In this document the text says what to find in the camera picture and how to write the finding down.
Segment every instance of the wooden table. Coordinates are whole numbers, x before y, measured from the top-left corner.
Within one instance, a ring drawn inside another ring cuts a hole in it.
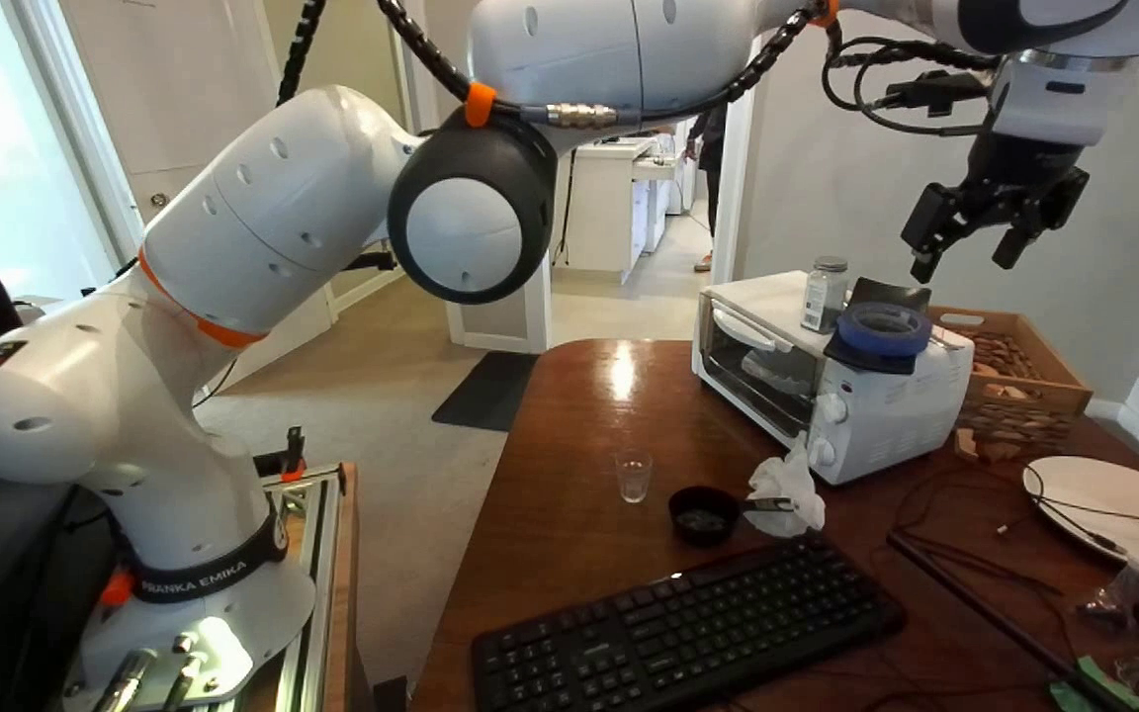
[[[644,447],[657,460],[640,506],[617,499],[608,460],[623,447]],[[1080,422],[1048,451],[1139,465],[1096,422]],[[471,708],[471,639],[487,627],[762,544],[762,532],[735,525],[726,544],[694,551],[674,536],[665,503],[694,484],[749,496],[749,474],[768,455],[781,447],[694,376],[683,341],[580,341],[545,353],[413,708]],[[826,485],[826,536],[871,571],[911,619],[886,639],[774,675],[731,705],[871,708],[898,695],[907,708],[1048,708],[1045,683],[1058,671],[1045,655],[1072,666],[1080,652],[1120,652],[1124,638],[1113,639],[1077,618],[1077,605],[1117,565],[1033,511],[1017,484],[1022,465],[939,451],[839,492]],[[892,544],[892,532],[925,551],[925,561],[994,618]],[[956,554],[977,554],[994,571],[956,565]]]

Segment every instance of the electronic equipment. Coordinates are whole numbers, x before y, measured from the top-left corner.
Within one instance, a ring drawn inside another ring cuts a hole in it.
[[[960,415],[973,343],[934,328],[911,372],[826,354],[803,328],[809,274],[729,282],[702,291],[694,372],[772,439],[809,439],[824,484],[849,484],[942,447]]]
[[[901,605],[820,532],[541,612],[476,639],[497,708],[697,708],[901,626]]]

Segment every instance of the white wall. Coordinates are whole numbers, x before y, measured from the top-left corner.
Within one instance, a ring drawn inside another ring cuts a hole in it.
[[[892,31],[847,16],[849,31]],[[843,253],[860,274],[911,282],[898,242],[925,182],[956,182],[968,143],[892,133],[820,89],[824,37],[809,31],[762,79],[741,212],[741,260],[757,275]],[[1085,153],[1093,184],[1068,228],[1045,233],[1013,274],[990,260],[996,233],[956,244],[934,290],[944,306],[1029,311],[1104,398],[1139,372],[1139,82],[1106,140]]]
[[[478,8],[478,0],[422,0],[422,31],[455,63],[455,71],[466,71],[466,63],[464,63],[466,59],[466,22],[471,22],[476,8]],[[422,121],[441,125],[458,108],[458,97],[434,82],[430,108],[441,113],[422,113]]]
[[[269,38],[279,63],[288,54],[306,0],[261,0],[269,16]],[[405,121],[400,71],[393,26],[374,0],[330,0],[321,31],[302,68],[302,89],[321,82],[343,82],[381,101]]]
[[[143,220],[279,101],[279,59],[259,5],[65,0],[65,18],[131,179]]]

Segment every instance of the toaster oven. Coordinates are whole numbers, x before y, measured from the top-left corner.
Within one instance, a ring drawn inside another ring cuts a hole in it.
[[[934,328],[911,372],[826,354],[803,328],[809,274],[729,282],[702,291],[694,372],[784,447],[809,439],[824,484],[849,484],[939,451],[965,402],[973,343]]]

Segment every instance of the white plate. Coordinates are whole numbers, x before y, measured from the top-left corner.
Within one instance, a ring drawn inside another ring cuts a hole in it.
[[[1033,460],[1022,470],[1045,518],[1064,525],[1085,544],[1139,565],[1139,470],[1104,460]]]

